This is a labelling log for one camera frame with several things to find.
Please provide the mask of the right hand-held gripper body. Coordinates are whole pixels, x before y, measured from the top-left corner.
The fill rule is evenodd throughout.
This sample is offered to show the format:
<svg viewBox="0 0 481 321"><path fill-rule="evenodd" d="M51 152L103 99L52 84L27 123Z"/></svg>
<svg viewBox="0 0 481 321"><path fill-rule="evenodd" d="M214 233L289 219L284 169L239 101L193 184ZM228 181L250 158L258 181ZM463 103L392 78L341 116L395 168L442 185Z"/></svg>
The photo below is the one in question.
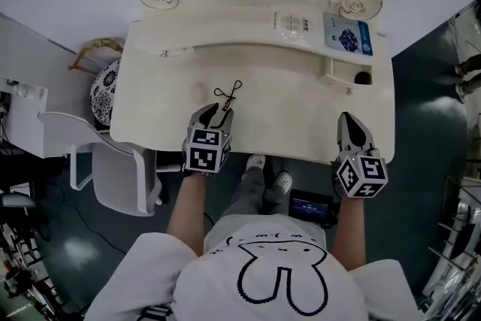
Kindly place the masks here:
<svg viewBox="0 0 481 321"><path fill-rule="evenodd" d="M361 147L338 141L339 153L331 163L334 185L349 198L373 198L388 183L386 161L373 141Z"/></svg>

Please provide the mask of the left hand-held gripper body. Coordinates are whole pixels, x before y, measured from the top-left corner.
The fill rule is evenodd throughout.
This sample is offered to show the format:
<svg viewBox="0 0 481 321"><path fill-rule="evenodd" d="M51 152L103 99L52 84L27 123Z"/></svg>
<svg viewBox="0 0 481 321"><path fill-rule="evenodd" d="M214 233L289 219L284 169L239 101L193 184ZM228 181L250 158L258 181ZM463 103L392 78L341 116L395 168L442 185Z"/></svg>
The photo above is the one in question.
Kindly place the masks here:
<svg viewBox="0 0 481 321"><path fill-rule="evenodd" d="M223 132L221 123L216 127L188 126L183 142L183 172L217 174L231 151L231 132Z"/></svg>

